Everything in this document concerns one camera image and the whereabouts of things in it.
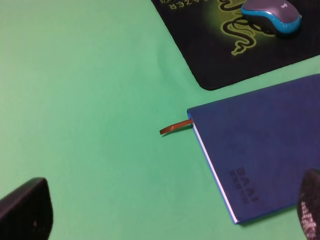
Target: green surface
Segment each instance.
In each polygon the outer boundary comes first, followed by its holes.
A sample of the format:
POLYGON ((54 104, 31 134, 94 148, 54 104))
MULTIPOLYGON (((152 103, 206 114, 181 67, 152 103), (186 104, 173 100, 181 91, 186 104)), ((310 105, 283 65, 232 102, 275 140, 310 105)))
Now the green surface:
POLYGON ((295 210, 233 225, 186 109, 318 73, 201 89, 149 0, 3 0, 0 196, 46 177, 51 240, 303 240, 295 210))

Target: black mouse pad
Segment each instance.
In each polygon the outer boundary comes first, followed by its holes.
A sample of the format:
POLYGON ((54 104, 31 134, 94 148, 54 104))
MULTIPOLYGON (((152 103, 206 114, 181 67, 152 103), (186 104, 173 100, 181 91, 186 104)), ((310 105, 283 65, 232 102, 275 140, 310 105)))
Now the black mouse pad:
POLYGON ((289 1, 301 15, 301 28, 288 39, 249 24, 241 15, 245 0, 152 2, 196 81, 206 90, 320 54, 319 0, 289 1))

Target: computer mouse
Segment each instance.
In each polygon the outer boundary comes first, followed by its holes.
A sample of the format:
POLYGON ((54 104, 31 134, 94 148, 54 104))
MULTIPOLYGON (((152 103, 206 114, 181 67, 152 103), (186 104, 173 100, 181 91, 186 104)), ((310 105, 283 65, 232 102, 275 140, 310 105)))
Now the computer mouse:
POLYGON ((301 25, 300 13, 286 0, 247 0, 241 13, 248 22, 276 36, 292 35, 301 25))

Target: bookmark ribbon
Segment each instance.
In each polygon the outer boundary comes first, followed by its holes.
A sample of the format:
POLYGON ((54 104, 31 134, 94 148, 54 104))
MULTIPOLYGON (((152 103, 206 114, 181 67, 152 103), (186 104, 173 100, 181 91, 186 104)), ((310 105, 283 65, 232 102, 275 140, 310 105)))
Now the bookmark ribbon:
POLYGON ((185 120, 185 121, 181 121, 181 122, 178 122, 178 123, 175 123, 175 124, 172 124, 170 126, 167 126, 165 127, 164 129, 161 129, 160 130, 160 134, 166 134, 166 133, 169 133, 169 132, 172 132, 173 130, 175 129, 178 129, 178 128, 181 128, 181 127, 184 127, 188 124, 193 124, 194 121, 192 119, 188 119, 188 120, 185 120))

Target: blue notebook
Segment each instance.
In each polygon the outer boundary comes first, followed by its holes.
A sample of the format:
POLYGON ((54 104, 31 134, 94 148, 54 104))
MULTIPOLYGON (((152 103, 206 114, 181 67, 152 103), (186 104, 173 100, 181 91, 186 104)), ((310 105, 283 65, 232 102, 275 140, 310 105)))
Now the blue notebook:
POLYGON ((188 109, 235 224, 298 202, 320 169, 320 74, 188 109))

